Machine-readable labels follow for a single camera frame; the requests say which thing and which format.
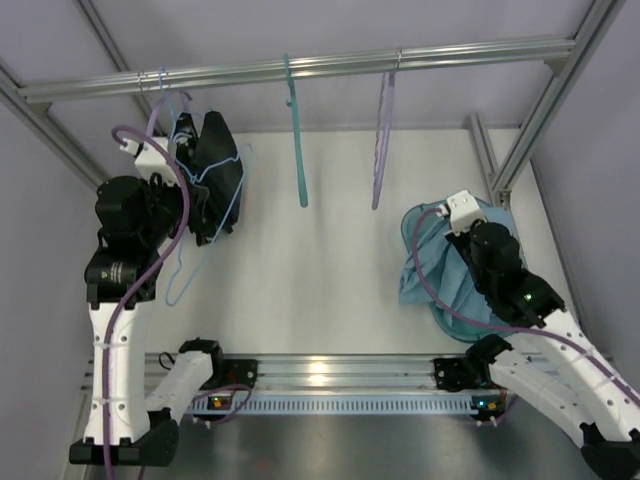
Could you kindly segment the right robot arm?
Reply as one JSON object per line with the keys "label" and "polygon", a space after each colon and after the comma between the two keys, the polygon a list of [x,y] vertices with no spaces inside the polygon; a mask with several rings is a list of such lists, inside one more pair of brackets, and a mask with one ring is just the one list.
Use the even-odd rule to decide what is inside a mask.
{"label": "right robot arm", "polygon": [[500,319],[485,353],[472,356],[488,379],[559,427],[601,479],[639,476],[639,392],[586,337],[565,302],[520,257],[507,227],[479,216],[446,235],[476,290]]}

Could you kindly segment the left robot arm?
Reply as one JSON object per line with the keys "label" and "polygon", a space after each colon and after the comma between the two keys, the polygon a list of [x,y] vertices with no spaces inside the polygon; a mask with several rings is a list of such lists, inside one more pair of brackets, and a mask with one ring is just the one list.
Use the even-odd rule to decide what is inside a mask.
{"label": "left robot arm", "polygon": [[98,247],[84,273],[93,331],[91,411],[69,448],[73,465],[166,467],[196,394],[219,372],[216,341],[185,342],[169,373],[145,390],[147,326],[156,283],[188,223],[183,178],[119,176],[97,190]]}

